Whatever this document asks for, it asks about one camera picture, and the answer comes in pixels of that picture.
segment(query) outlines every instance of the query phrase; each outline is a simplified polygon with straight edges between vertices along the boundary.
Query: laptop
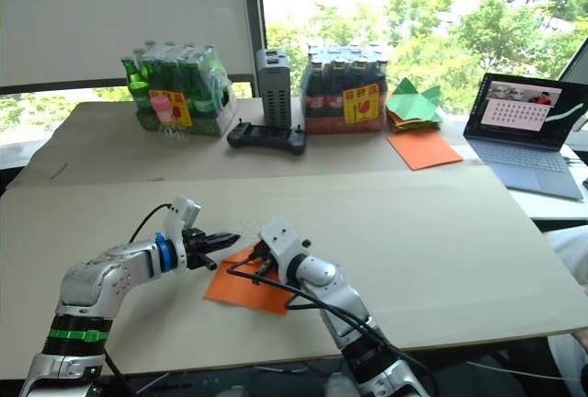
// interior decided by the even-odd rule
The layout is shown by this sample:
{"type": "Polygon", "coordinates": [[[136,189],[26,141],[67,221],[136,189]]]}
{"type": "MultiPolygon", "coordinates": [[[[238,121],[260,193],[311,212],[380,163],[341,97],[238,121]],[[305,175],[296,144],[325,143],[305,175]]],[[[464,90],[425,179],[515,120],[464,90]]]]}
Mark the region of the laptop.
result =
{"type": "Polygon", "coordinates": [[[505,186],[582,199],[560,149],[588,109],[588,85],[485,74],[464,137],[505,186]]]}

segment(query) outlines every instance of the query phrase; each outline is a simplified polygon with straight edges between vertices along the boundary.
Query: laptop keyboard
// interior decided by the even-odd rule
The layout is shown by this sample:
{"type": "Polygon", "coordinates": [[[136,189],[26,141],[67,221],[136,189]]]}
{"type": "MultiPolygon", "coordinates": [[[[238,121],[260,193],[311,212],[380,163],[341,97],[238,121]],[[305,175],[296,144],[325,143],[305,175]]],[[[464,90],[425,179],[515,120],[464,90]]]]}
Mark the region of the laptop keyboard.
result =
{"type": "Polygon", "coordinates": [[[563,157],[559,153],[534,151],[533,149],[490,142],[476,142],[474,149],[482,161],[521,165],[555,172],[565,172],[567,168],[563,157]]]}

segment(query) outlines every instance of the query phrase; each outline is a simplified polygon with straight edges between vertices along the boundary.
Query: yellow label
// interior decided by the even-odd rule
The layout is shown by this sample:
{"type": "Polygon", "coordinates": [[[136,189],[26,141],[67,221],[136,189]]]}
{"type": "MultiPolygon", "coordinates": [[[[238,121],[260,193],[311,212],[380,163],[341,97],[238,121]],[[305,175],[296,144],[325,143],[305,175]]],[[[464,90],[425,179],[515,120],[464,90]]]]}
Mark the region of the yellow label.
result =
{"type": "Polygon", "coordinates": [[[343,91],[343,115],[345,124],[379,117],[378,84],[343,91]]]}
{"type": "Polygon", "coordinates": [[[190,111],[187,110],[186,98],[183,93],[151,89],[149,96],[167,96],[173,117],[173,121],[170,124],[192,127],[192,118],[190,117],[190,111]]]}

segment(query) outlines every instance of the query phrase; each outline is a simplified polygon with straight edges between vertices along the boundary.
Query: pink label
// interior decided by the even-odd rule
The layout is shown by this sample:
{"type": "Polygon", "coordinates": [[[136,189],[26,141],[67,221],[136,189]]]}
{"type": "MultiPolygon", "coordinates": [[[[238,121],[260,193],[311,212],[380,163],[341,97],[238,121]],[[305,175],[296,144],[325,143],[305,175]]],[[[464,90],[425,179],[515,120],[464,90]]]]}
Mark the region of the pink label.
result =
{"type": "Polygon", "coordinates": [[[340,109],[343,107],[343,97],[342,96],[327,96],[327,106],[329,108],[340,109]]]}
{"type": "Polygon", "coordinates": [[[309,96],[308,108],[320,109],[323,107],[322,96],[309,96]]]}

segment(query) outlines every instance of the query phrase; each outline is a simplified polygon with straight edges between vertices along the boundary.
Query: blue ring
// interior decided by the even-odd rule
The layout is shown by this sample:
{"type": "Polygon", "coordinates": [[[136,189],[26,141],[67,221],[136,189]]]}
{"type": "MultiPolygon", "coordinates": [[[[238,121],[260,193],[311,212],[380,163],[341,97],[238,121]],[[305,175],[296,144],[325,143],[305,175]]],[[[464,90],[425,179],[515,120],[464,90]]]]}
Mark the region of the blue ring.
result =
{"type": "Polygon", "coordinates": [[[162,259],[164,260],[164,269],[162,271],[165,273],[166,271],[172,269],[172,257],[169,255],[169,248],[167,248],[165,238],[162,236],[161,233],[155,234],[155,243],[161,250],[162,259]]]}

